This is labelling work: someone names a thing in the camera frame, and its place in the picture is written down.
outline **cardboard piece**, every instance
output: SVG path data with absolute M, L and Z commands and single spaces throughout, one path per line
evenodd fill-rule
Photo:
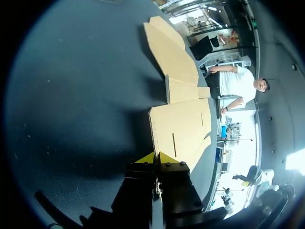
M 210 98 L 211 92 L 209 87 L 198 87 L 199 98 Z
M 181 48 L 185 49 L 185 43 L 180 34 L 170 26 L 163 18 L 160 16 L 151 17 L 149 23 L 163 32 L 166 36 L 168 36 L 172 41 L 176 42 L 176 44 Z
M 210 144 L 210 140 L 205 140 L 211 131 L 208 100 L 197 99 L 153 107 L 149 118 L 155 152 L 185 161 L 192 170 Z
M 199 96 L 197 86 L 171 79 L 168 75 L 165 77 L 165 88 L 168 104 L 195 100 Z
M 149 48 L 163 74 L 176 81 L 197 86 L 197 68 L 187 52 L 153 25 L 144 23 L 144 28 Z
M 182 37 L 162 18 L 144 23 L 147 41 L 165 75 L 168 105 L 149 112 L 155 154 L 185 161 L 192 171 L 211 144 L 209 88 L 198 88 L 198 71 Z

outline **black chair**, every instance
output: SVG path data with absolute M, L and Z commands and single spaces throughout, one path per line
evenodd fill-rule
M 249 182 L 249 185 L 256 185 L 261 181 L 262 170 L 258 166 L 251 166 L 247 176 L 235 175 L 232 179 L 241 179 L 242 181 Z
M 207 54 L 213 51 L 213 46 L 215 48 L 219 47 L 219 42 L 217 36 L 209 39 L 209 36 L 202 38 L 195 45 L 190 47 L 195 59 L 197 61 L 201 60 Z

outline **man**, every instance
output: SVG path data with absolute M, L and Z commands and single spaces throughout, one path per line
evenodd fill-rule
M 228 110 L 253 100 L 256 90 L 260 92 L 270 90 L 269 82 L 266 79 L 255 80 L 248 69 L 240 66 L 215 66 L 211 67 L 209 72 L 210 74 L 205 80 L 208 87 L 210 87 L 212 98 L 229 94 L 240 97 L 227 107 L 222 108 L 221 114 L 225 114 Z

